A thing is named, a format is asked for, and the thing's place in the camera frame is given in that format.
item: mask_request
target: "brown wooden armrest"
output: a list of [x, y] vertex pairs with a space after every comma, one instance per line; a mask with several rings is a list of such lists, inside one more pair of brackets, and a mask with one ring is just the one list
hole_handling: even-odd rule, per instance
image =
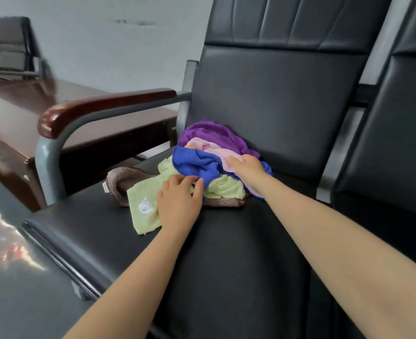
[[84, 115], [176, 96], [176, 91], [172, 89], [159, 88], [65, 101], [48, 108], [39, 118], [37, 129], [42, 137], [57, 139], [67, 125]]

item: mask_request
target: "blue cloth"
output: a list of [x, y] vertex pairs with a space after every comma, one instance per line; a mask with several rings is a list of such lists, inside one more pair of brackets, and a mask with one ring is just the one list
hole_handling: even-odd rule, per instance
[[[203, 178], [203, 188], [206, 188], [213, 179], [220, 177], [221, 174], [231, 176], [239, 181], [241, 180], [234, 173], [224, 170], [219, 156], [198, 149], [176, 146], [172, 155], [172, 164], [183, 176], [194, 175]], [[264, 171], [272, 175], [271, 167], [266, 162], [261, 162], [261, 164]], [[250, 193], [250, 190], [245, 186], [244, 189], [247, 193]]]

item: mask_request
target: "forearm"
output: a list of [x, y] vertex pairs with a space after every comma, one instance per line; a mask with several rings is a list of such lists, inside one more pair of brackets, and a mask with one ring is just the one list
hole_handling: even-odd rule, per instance
[[64, 339], [144, 338], [185, 239], [162, 229]]
[[416, 264], [329, 207], [262, 176], [258, 191], [368, 338], [416, 338]]

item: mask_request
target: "table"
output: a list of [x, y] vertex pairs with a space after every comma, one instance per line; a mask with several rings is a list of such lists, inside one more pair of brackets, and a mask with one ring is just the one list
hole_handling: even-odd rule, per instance
[[[0, 84], [0, 160], [26, 182], [41, 208], [46, 202], [34, 157], [39, 117], [60, 102], [103, 94], [108, 93], [58, 79]], [[80, 127], [60, 158], [67, 193], [99, 182], [110, 166], [173, 140], [175, 122], [175, 111], [153, 108]]]

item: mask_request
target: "white tag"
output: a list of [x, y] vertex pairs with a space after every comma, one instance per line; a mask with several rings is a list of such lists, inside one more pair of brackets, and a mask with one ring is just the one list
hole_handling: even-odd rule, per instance
[[139, 210], [142, 214], [148, 214], [153, 210], [153, 206], [148, 201], [147, 198], [143, 199], [142, 202], [139, 204]]
[[108, 189], [108, 185], [106, 184], [106, 181], [103, 182], [102, 186], [103, 186], [104, 192], [109, 193], [109, 189]]

